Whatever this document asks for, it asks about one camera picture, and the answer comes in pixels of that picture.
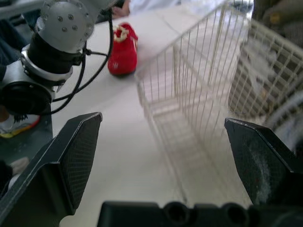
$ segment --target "sneaker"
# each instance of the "sneaker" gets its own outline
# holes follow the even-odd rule
[[[10,164],[13,169],[13,176],[16,174],[21,174],[29,164],[29,159],[27,157],[20,158]]]
[[[128,23],[114,29],[113,50],[108,60],[108,70],[114,76],[133,73],[137,67],[138,36]]]
[[[5,122],[0,123],[0,137],[12,138],[23,131],[35,127],[39,121],[40,116],[37,115],[10,115]]]

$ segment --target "metal grid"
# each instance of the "metal grid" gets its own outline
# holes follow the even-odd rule
[[[222,6],[137,71],[141,105],[185,203],[250,204],[224,119],[265,124],[302,81],[302,62],[299,48]]]

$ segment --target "robotic arm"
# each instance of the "robotic arm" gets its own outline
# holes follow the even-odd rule
[[[18,114],[42,114],[80,65],[81,50],[101,10],[115,0],[46,0],[31,43],[20,60],[7,66],[0,82],[0,104]]]

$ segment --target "red stuffed toy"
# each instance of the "red stuffed toy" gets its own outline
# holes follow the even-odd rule
[[[113,50],[108,60],[108,70],[114,76],[124,76],[136,70],[138,36],[128,23],[114,30]]]

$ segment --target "wire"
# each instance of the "wire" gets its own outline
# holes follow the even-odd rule
[[[85,42],[84,47],[83,47],[83,52],[85,52],[85,51],[86,51],[86,42]],[[78,81],[76,83],[76,86],[75,86],[74,90],[72,91],[72,93],[69,94],[67,100],[60,107],[58,107],[57,109],[55,109],[51,112],[48,112],[48,113],[42,113],[42,114],[40,114],[41,116],[55,114],[55,113],[61,111],[64,107],[66,107],[68,103],[70,103],[72,98],[77,93],[77,90],[79,89],[80,84],[82,82],[82,79],[83,79],[83,76],[84,76],[84,71],[85,71],[85,65],[86,65],[86,54],[84,54],[83,57],[82,57],[81,71],[80,71],[80,75],[79,75]]]
[[[106,56],[106,58],[104,59],[102,65],[99,67],[99,69],[95,72],[95,74],[84,84],[82,85],[80,88],[77,89],[76,93],[82,91],[84,88],[86,88],[91,82],[93,82],[93,80],[99,75],[99,73],[103,70],[104,66],[106,65],[108,59],[109,59],[109,56],[112,52],[112,49],[113,49],[113,40],[114,40],[114,31],[113,31],[113,20],[112,20],[112,13],[111,11],[109,12],[108,14],[108,22],[109,22],[109,50],[108,50],[108,54],[103,54],[103,53],[99,53],[99,52],[91,52],[91,54],[98,54],[98,55],[104,55]],[[53,100],[53,102],[58,102],[58,101],[62,101],[66,98],[69,98],[70,96],[72,95],[69,94],[69,95],[66,95],[66,96],[63,96],[63,97],[60,97],[60,98],[56,98]]]

